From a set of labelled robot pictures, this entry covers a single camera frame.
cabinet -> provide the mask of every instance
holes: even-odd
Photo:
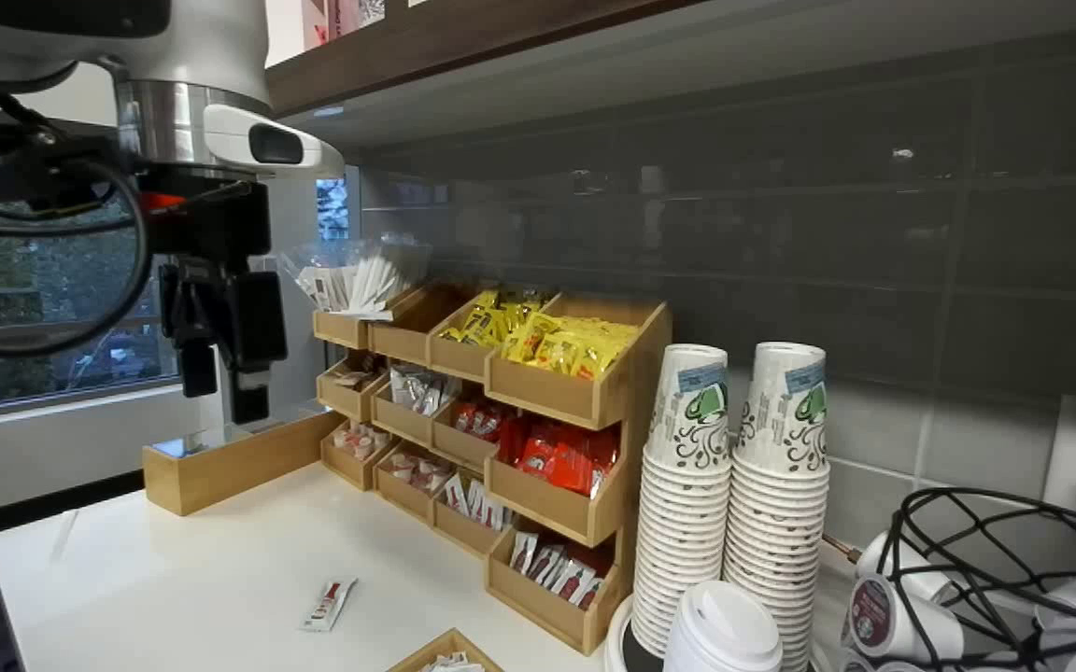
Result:
[[[1076,29],[1066,0],[426,0],[416,11],[387,4],[385,26],[273,66],[277,112],[356,153],[643,101],[693,112],[726,86]]]
[[[497,403],[520,406],[537,417],[558,417],[578,428],[617,428],[622,458],[594,490],[594,495],[569,494],[546,478],[522,474],[497,458],[497,447],[467,437],[452,427],[452,412],[426,417],[407,406],[395,406],[381,389],[371,389],[363,403],[326,393],[326,375],[319,381],[319,401],[334,412],[363,412],[371,427],[434,452],[452,463],[460,474],[478,474],[492,499],[511,508],[526,528],[554,531],[576,545],[614,552],[610,574],[588,607],[576,607],[546,594],[526,574],[510,566],[511,534],[485,539],[475,528],[465,528],[460,516],[446,510],[440,499],[422,499],[417,494],[401,494],[407,487],[379,478],[385,494],[422,524],[455,539],[460,545],[485,556],[485,589],[566,638],[576,648],[594,648],[607,638],[610,615],[633,587],[633,531],[637,531],[637,494],[640,494],[640,452],[649,428],[659,357],[671,337],[669,311],[663,301],[598,301],[558,294],[546,301],[548,314],[602,316],[637,324],[633,346],[594,381],[576,381],[529,365],[506,363],[497,351],[455,346],[460,357],[449,357],[446,330],[452,316],[467,314],[470,291],[452,289],[417,289],[407,291],[392,314],[402,321],[392,324],[350,324],[348,316],[315,316],[315,337],[321,345],[339,345],[348,351],[371,351],[422,371],[455,375],[482,383]]]
[[[693,0],[385,0],[385,21],[343,32],[268,70],[277,112],[302,112],[475,60],[633,21]]]

wooden tray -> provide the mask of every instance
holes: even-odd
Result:
[[[373,465],[385,452],[387,443],[371,452],[368,458],[356,458],[350,452],[334,447],[326,437],[319,439],[321,463],[363,494],[379,487]]]
[[[467,297],[455,314],[449,314],[434,332],[431,332],[431,371],[449,375],[449,378],[465,378],[465,381],[485,381],[490,375],[490,346],[475,346],[475,345],[455,345],[446,332],[452,324],[460,324],[467,314],[475,311],[475,297]]]
[[[329,365],[321,378],[315,378],[315,396],[321,406],[336,412],[336,414],[348,414],[350,423],[368,423],[371,414],[371,396],[381,389],[385,378],[363,383],[359,393],[348,389],[348,383],[336,383],[329,375],[339,371]]]
[[[401,666],[392,666],[387,672],[422,672],[426,666],[434,666],[436,657],[452,657],[452,655],[467,655],[470,662],[478,662],[485,672],[506,672],[490,655],[482,655],[465,631],[446,631],[436,638],[431,638],[422,648],[416,648],[410,657],[402,657]]]
[[[569,642],[573,648],[594,655],[610,635],[610,618],[622,596],[629,594],[624,562],[614,559],[598,596],[588,607],[576,607],[573,602],[548,594],[546,587],[510,566],[511,539],[515,531],[502,534],[502,540],[490,552],[490,594],[506,602],[511,613],[548,631],[554,638]]]
[[[602,316],[622,324],[640,324],[637,345],[622,363],[598,381],[559,378],[548,371],[520,365],[490,356],[485,396],[510,406],[522,406],[546,417],[559,417],[583,428],[607,428],[629,417],[633,403],[654,403],[663,346],[671,341],[671,316],[666,301],[592,301],[592,297],[554,297],[548,314],[566,316]]]
[[[548,487],[546,478],[522,474],[502,458],[485,458],[485,487],[490,495],[497,495],[506,508],[533,520],[546,531],[558,531],[588,549],[614,539],[629,516],[633,503],[633,447],[622,452],[622,463],[610,472],[610,478],[598,487],[598,495],[583,495],[559,487]]]
[[[392,478],[387,472],[381,472],[387,452],[373,465],[373,480],[379,480],[381,495],[392,499],[401,510],[407,510],[407,516],[422,520],[426,528],[434,528],[436,494],[422,494],[422,490]]]
[[[436,414],[436,423],[431,427],[434,433],[434,452],[460,463],[465,472],[470,474],[485,474],[485,458],[497,457],[497,443],[482,439],[482,437],[470,437],[470,433],[460,433],[452,423],[455,423],[455,406],[449,406],[446,414]]]
[[[319,439],[336,427],[336,414],[319,414],[185,458],[142,447],[147,495],[177,516],[201,510],[218,499],[315,463]]]
[[[385,428],[385,433],[395,433],[395,437],[402,437],[402,439],[410,439],[410,443],[431,447],[431,427],[434,427],[434,417],[431,417],[431,414],[416,414],[416,412],[407,412],[407,406],[395,406],[395,403],[387,401],[387,381],[371,396],[371,423],[373,423],[379,428]]]
[[[431,363],[431,332],[455,314],[475,291],[470,289],[410,289],[401,301],[392,301],[392,321],[368,324],[368,351],[426,365]]]
[[[460,516],[455,508],[449,508],[446,499],[434,503],[434,528],[452,539],[455,545],[470,549],[475,556],[490,556],[490,549],[497,545],[497,539],[506,531],[482,528],[467,516]]]
[[[407,311],[410,311],[410,291],[402,291],[387,301],[392,321],[401,321]],[[315,341],[336,345],[348,351],[368,351],[368,337],[373,324],[385,324],[385,321],[359,321],[348,314],[315,311]]]

backsplash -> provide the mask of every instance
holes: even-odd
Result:
[[[669,297],[828,351],[828,534],[925,480],[1041,494],[1076,396],[1076,32],[356,156],[436,275]]]

